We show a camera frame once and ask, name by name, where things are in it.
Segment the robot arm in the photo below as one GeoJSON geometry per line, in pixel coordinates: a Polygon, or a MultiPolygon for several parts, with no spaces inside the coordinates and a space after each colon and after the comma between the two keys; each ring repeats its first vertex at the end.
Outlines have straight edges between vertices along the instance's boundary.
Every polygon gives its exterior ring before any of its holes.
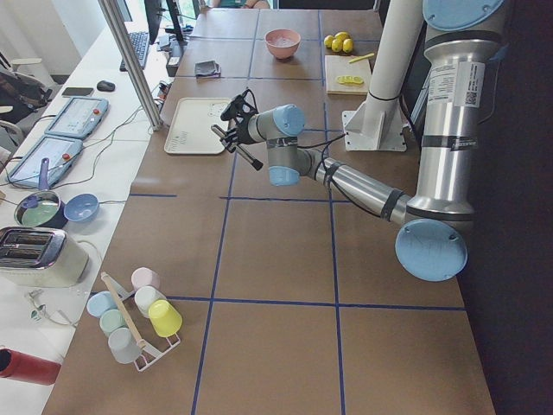
{"type": "Polygon", "coordinates": [[[480,101],[486,64],[504,50],[508,1],[391,2],[365,101],[345,112],[348,150],[382,150],[391,145],[391,121],[416,41],[424,38],[430,62],[416,193],[406,195],[322,151],[303,149],[297,138],[304,116],[295,105],[260,112],[244,95],[222,113],[232,123],[213,132],[229,152],[260,169],[246,151],[263,143],[271,184],[295,185],[308,176],[338,190],[361,209],[400,227],[395,252],[411,275],[430,282],[456,276],[467,263],[465,241],[474,211],[467,201],[471,159],[478,144],[480,101]]]}

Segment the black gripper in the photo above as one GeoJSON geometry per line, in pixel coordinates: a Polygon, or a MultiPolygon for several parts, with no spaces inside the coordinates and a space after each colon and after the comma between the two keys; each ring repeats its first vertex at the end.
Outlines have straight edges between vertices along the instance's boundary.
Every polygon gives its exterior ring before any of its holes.
{"type": "Polygon", "coordinates": [[[246,88],[235,96],[220,115],[222,121],[234,121],[234,126],[225,132],[222,143],[227,151],[234,153],[240,144],[254,144],[248,126],[251,118],[258,114],[256,99],[253,91],[246,88]]]}

